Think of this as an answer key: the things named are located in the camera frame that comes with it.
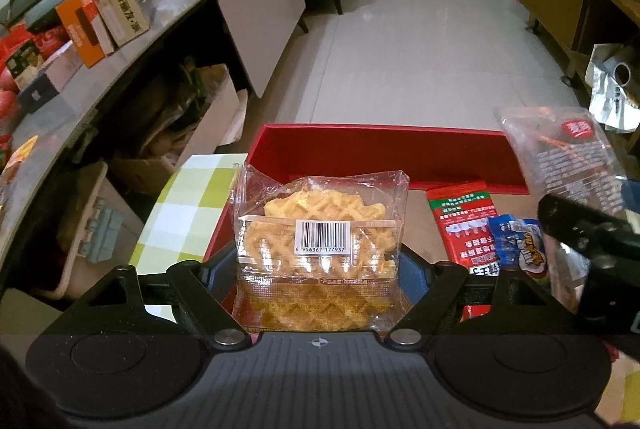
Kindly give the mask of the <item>dark jerky packet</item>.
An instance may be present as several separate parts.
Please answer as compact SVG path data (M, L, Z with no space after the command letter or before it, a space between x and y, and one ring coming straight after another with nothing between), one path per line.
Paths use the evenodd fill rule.
M601 126L585 108L500 108L529 194L546 194L625 220L626 175Z

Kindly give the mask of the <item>blue sausage snack packet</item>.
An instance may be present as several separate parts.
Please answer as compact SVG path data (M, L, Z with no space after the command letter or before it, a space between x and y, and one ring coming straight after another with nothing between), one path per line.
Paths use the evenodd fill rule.
M488 219L500 269L520 269L533 279L548 276L548 260L540 225L535 219L497 215Z

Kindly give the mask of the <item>long red snack packet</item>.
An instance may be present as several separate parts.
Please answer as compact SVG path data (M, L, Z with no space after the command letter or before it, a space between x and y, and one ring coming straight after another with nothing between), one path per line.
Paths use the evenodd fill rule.
M488 220L497 217L482 181L442 186L426 192L447 256L471 274L496 276L500 271Z

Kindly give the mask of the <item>waffle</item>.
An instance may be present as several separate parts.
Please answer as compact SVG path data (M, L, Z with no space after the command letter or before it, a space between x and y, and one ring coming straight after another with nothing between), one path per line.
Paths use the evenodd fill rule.
M254 333L390 331L409 308L408 191L401 170L282 184L244 164L232 192L235 319Z

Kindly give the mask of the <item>green checkered tablecloth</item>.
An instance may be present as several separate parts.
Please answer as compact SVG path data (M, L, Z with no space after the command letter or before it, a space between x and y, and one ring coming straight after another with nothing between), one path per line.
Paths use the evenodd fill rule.
M177 262L204 259L245 158L193 155L169 178L134 246L130 264L138 273L163 273Z

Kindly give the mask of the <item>silver foil bag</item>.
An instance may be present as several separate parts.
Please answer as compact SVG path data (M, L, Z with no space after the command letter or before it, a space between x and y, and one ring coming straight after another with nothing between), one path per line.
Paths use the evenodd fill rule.
M595 45L586 71L589 111L606 130L631 134L639 127L639 53L620 44Z

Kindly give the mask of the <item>red cardboard box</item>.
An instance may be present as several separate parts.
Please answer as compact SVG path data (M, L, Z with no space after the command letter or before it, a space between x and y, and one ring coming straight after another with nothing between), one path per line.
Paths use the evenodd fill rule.
M482 181L498 214L511 205L535 205L508 140L495 131L269 126L262 129L244 164L282 184L311 176L404 171L409 191L401 245L429 263L450 260L426 198L428 190ZM228 218L215 231L207 260L229 241L235 242L232 192ZM406 313L418 301L409 295L423 293L419 285L411 288L401 290L409 301ZM496 276L469 272L458 305L462 307L459 321L440 334L533 331L549 319L553 298L524 271L500 269Z

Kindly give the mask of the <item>wooden tv cabinet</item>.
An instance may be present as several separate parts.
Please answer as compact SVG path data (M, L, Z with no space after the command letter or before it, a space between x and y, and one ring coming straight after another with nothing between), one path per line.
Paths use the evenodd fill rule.
M639 45L639 0L521 0L528 28L544 30L567 57L564 79L584 79L592 48Z

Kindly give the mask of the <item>black flat gift box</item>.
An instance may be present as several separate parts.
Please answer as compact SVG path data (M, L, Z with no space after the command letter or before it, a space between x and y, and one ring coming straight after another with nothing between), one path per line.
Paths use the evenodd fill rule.
M62 92L67 82L84 64L71 41L56 50L17 97L26 114L34 114Z

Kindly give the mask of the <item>red apple pile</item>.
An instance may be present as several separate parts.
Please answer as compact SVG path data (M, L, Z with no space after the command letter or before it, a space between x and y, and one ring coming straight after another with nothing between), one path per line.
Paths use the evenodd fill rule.
M9 117L17 110L17 84L9 71L5 67L0 75L0 115L2 118Z

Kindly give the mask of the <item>beige carton box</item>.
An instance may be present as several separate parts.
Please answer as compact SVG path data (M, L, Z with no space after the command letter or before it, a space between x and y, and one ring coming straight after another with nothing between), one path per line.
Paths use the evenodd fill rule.
M152 6L148 0L94 0L94 2L118 48L150 29Z

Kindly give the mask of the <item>orange carton box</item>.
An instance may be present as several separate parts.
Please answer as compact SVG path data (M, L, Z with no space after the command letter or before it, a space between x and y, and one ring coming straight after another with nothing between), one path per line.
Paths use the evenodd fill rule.
M64 0L55 11L85 66L93 67L115 52L94 0Z

